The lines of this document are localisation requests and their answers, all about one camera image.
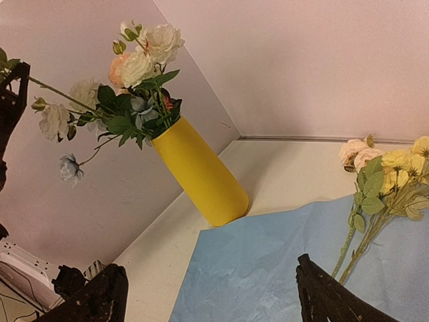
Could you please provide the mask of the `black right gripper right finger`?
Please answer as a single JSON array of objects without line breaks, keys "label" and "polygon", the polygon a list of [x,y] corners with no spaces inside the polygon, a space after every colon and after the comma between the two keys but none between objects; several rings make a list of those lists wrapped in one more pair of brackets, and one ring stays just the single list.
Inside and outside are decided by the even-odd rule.
[{"label": "black right gripper right finger", "polygon": [[296,282],[304,322],[397,320],[362,301],[309,258],[298,257]]}]

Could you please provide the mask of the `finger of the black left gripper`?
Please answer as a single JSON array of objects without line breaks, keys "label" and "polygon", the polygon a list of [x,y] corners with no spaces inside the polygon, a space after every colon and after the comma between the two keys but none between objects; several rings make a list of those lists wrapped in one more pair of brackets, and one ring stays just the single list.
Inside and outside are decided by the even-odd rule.
[{"label": "finger of the black left gripper", "polygon": [[1,191],[7,180],[4,155],[7,144],[27,107],[30,65],[19,62],[1,81]]}]

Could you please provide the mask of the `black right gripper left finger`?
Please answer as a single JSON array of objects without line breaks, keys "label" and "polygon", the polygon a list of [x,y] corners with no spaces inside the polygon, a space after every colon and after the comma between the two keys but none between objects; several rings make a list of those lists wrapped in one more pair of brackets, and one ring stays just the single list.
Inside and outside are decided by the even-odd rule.
[{"label": "black right gripper left finger", "polygon": [[126,269],[109,264],[87,281],[76,268],[60,266],[52,280],[64,302],[38,317],[39,322],[95,322],[125,320],[129,281]]}]

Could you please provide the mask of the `peach rose stem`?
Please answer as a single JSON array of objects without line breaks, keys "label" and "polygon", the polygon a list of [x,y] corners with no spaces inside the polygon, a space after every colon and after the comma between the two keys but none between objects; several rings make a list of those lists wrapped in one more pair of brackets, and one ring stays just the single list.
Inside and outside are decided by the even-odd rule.
[{"label": "peach rose stem", "polygon": [[78,101],[77,99],[71,97],[70,95],[67,95],[63,93],[62,91],[59,91],[58,89],[55,89],[54,87],[51,87],[50,85],[47,85],[43,83],[40,80],[37,80],[29,75],[29,72],[22,72],[18,71],[18,68],[25,68],[28,67],[28,65],[24,62],[22,62],[18,58],[10,58],[8,59],[7,53],[4,51],[4,49],[1,48],[1,88],[5,89],[7,86],[10,87],[10,83],[12,81],[16,81],[18,79],[21,79],[21,83],[24,81],[30,81],[35,84],[37,84],[39,87],[52,91],[53,93],[56,93],[57,95],[60,95],[61,97],[69,100],[70,102],[73,102],[75,105],[78,105],[82,107],[86,111],[90,111],[95,118],[102,119],[104,121],[107,120],[107,114],[97,111],[96,109],[91,108],[90,106]]}]

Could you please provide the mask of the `blue wrapping paper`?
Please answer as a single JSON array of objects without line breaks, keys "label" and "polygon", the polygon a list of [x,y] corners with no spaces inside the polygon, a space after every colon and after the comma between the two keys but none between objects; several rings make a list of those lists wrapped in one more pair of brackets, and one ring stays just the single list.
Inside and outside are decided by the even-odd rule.
[{"label": "blue wrapping paper", "polygon": [[[351,197],[245,217],[198,236],[171,321],[300,321],[298,258],[331,273]],[[392,220],[346,282],[399,321],[428,320],[428,220]]]}]

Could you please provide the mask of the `yellow flower stem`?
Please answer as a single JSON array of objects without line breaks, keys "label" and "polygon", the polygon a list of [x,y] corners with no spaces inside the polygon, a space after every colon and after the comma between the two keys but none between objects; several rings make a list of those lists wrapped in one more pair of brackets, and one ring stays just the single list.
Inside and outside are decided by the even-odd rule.
[{"label": "yellow flower stem", "polygon": [[396,217],[420,221],[428,209],[428,136],[418,138],[408,149],[382,152],[383,185],[379,198],[385,208],[372,216],[364,214],[365,232],[355,232],[336,276],[341,284],[388,223]]}]

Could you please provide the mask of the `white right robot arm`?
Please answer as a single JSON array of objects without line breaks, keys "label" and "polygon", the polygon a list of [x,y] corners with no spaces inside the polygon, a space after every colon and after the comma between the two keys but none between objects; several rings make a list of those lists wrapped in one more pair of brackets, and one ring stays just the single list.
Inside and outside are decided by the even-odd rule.
[{"label": "white right robot arm", "polygon": [[[77,268],[56,266],[33,256],[8,240],[1,228],[1,265],[28,283],[38,281],[62,303],[44,308],[34,292],[36,321],[124,321],[129,281],[125,268],[109,264],[91,279]],[[362,301],[310,260],[298,258],[296,281],[303,321],[393,321],[393,317]]]}]

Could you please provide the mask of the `yellow vase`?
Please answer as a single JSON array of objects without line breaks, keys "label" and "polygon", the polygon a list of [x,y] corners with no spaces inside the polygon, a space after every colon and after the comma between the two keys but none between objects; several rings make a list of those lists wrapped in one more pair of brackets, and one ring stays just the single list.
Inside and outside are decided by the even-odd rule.
[{"label": "yellow vase", "polygon": [[210,225],[220,227],[247,213],[248,194],[186,118],[152,144]]}]

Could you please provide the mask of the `blue and pink flower bunch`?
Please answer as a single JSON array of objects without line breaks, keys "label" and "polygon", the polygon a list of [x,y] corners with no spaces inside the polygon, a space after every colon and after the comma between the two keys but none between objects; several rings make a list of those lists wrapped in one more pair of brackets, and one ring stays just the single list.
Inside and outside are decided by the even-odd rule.
[{"label": "blue and pink flower bunch", "polygon": [[37,97],[31,108],[42,114],[39,127],[46,139],[70,141],[78,128],[87,127],[107,143],[116,140],[123,146],[133,140],[142,148],[181,118],[182,100],[171,97],[164,87],[179,74],[167,67],[184,47],[180,29],[170,23],[144,28],[131,21],[121,23],[119,35],[112,43],[110,83],[83,80],[65,93],[107,114],[107,120],[69,100],[65,106]]}]

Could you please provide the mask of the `pale pink rose stem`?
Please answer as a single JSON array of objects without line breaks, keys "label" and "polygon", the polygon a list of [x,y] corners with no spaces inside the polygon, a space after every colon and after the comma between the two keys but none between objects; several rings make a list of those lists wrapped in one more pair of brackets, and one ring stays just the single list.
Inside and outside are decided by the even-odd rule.
[{"label": "pale pink rose stem", "polygon": [[362,140],[348,140],[340,148],[339,158],[344,170],[355,173],[357,177],[355,181],[356,192],[353,194],[353,204],[347,219],[349,231],[332,272],[333,278],[339,273],[355,232],[365,232],[364,214],[372,216],[385,208],[379,198],[383,185],[382,156],[383,152],[375,149],[371,135]]}]

